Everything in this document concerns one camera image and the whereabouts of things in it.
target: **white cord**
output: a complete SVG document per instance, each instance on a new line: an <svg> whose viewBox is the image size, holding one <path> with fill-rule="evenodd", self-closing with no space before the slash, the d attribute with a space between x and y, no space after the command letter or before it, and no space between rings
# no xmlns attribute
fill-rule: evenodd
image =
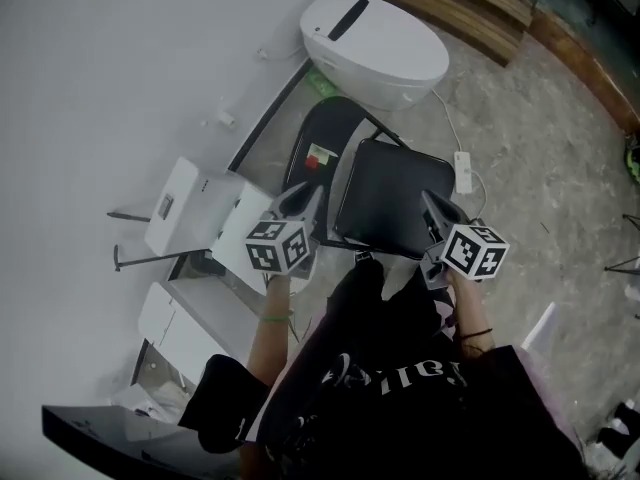
<svg viewBox="0 0 640 480"><path fill-rule="evenodd" d="M440 100L440 103L442 103L442 106L444 107L444 112L445 114L447 114L447 121L449 121L449 126L451 127L451 131L453 132L453 135L456 138L456 142L458 143L458 151L462 151L462 144L460 143L460 137L458 137L458 133L456 132L455 127L453 126L453 121L451 120L451 116L449 115L449 109L447 108L447 104L440 97L440 95L435 91L435 89L433 89L433 94L435 94L436 98L438 98ZM480 185L482 185L482 190L484 192L484 202L482 203L482 207L480 208L480 211L478 212L477 217L473 219L473 220L477 220L480 218L480 216L482 215L482 212L487 206L487 199L489 199L489 193L487 192L487 186L484 184L484 181L482 181L482 178L480 177L480 175L476 171L471 171L471 172L472 174L475 174L476 177L478 178L478 181L480 182Z"/></svg>
<svg viewBox="0 0 640 480"><path fill-rule="evenodd" d="M287 59L290 59L291 57L293 57L300 50L302 50L302 46L298 46L291 53L288 53L287 55L284 55L283 57L272 57L271 55L269 55L267 50L265 50L264 48L260 48L258 50L258 56L263 60L287 60Z"/></svg>

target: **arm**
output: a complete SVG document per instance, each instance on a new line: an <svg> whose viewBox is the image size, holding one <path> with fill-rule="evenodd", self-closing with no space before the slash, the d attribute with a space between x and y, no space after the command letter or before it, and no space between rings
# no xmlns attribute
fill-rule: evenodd
<svg viewBox="0 0 640 480"><path fill-rule="evenodd" d="M453 269L449 269L447 277L456 294L455 316L458 321L458 336L462 355L467 359L480 357L485 352L493 350L495 343L492 334L464 338L470 334L486 331L490 328L489 321L482 309L480 289L475 281L469 281Z"/></svg>
<svg viewBox="0 0 640 480"><path fill-rule="evenodd" d="M270 388L287 363L289 285L288 277L271 279L267 287L267 304L247 363L247 370Z"/></svg>

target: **white power adapter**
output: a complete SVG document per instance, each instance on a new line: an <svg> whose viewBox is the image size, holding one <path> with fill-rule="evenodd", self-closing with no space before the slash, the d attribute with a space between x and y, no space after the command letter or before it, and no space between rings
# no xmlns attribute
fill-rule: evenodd
<svg viewBox="0 0 640 480"><path fill-rule="evenodd" d="M466 151L456 151L453 154L453 166L456 171L456 192L458 194L470 194L473 191L471 184L471 155Z"/></svg>

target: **white box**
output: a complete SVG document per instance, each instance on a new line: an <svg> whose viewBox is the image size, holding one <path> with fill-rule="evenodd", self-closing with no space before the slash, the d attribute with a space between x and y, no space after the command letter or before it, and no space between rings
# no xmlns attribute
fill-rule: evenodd
<svg viewBox="0 0 640 480"><path fill-rule="evenodd" d="M311 253L303 221L260 220L245 246L255 270L286 275Z"/></svg>
<svg viewBox="0 0 640 480"><path fill-rule="evenodd" d="M471 280L496 276L509 244L487 226L456 224L451 230L441 260Z"/></svg>

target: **chair seat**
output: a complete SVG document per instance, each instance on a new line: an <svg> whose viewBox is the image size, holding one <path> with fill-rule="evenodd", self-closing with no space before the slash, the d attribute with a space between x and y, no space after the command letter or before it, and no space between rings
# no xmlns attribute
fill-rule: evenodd
<svg viewBox="0 0 640 480"><path fill-rule="evenodd" d="M425 189L449 198L448 162L408 148L363 140L356 151L334 230L390 254L420 259L433 242L420 211Z"/></svg>

